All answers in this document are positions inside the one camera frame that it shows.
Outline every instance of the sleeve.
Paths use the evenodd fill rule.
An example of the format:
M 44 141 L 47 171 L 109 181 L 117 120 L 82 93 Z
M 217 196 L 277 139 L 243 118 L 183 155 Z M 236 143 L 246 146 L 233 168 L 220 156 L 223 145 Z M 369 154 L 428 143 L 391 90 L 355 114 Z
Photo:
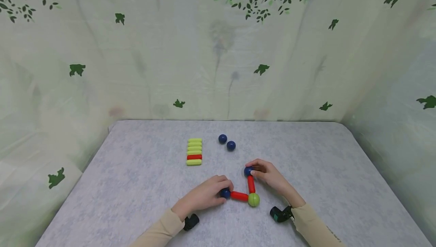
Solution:
M 181 222 L 176 213 L 167 209 L 130 247 L 164 247 L 184 226 L 185 222 Z
M 309 204 L 292 208 L 292 214 L 296 230 L 304 237 L 310 247 L 345 247 Z

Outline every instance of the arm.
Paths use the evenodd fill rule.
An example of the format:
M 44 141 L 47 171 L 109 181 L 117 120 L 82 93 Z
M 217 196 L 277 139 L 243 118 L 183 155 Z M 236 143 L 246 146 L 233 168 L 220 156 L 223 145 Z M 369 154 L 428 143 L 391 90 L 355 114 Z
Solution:
M 217 198 L 217 193 L 226 187 L 233 190 L 232 181 L 224 175 L 215 175 L 204 181 L 167 209 L 130 247 L 164 247 L 183 229 L 184 219 L 191 212 L 224 204 L 226 198 Z
M 256 159 L 246 166 L 255 169 L 251 172 L 253 177 L 264 180 L 289 202 L 296 230 L 310 247 L 345 247 L 272 163 Z
M 183 229 L 184 225 L 185 223 L 176 213 L 167 209 L 163 216 L 140 235 L 130 247 L 164 247 Z

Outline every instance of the gray table surface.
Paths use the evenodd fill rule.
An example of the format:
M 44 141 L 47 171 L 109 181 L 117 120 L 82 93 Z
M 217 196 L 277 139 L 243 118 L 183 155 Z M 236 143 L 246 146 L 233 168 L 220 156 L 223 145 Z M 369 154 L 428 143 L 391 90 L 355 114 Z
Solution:
M 236 142 L 227 152 L 226 134 Z M 189 138 L 203 138 L 203 164 L 186 166 Z M 193 187 L 226 175 L 248 192 L 245 163 L 271 161 L 349 247 L 430 243 L 349 130 L 338 123 L 118 121 L 37 247 L 124 247 Z M 273 206 L 287 204 L 256 181 L 258 207 L 229 200 L 197 212 L 200 223 L 168 246 L 307 246 Z

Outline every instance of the fabric wall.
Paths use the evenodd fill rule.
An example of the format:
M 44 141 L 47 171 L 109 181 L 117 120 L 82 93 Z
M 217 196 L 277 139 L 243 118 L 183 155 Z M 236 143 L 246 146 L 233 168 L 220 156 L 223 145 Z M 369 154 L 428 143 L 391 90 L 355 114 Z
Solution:
M 37 242 L 117 119 L 341 121 L 431 4 L 0 0 L 0 246 Z
M 344 119 L 436 246 L 436 14 L 399 35 L 379 78 Z

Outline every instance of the dark blue ball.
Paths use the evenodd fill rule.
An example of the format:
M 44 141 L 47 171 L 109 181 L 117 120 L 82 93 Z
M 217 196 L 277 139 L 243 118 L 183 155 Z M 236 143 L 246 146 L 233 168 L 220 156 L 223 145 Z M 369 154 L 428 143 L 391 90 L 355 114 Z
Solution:
M 219 143 L 221 143 L 221 144 L 226 143 L 226 141 L 227 141 L 227 136 L 226 136 L 226 135 L 220 135 L 220 136 L 218 137 L 218 141 L 219 141 Z
M 246 176 L 246 177 L 248 177 L 248 175 L 251 175 L 251 171 L 252 170 L 254 170 L 253 169 L 253 167 L 246 167 L 245 169 L 244 169 L 244 175 Z
M 230 198 L 230 189 L 228 187 L 221 189 L 219 196 L 226 199 Z
M 227 149 L 230 151 L 236 149 L 236 143 L 234 141 L 227 142 Z

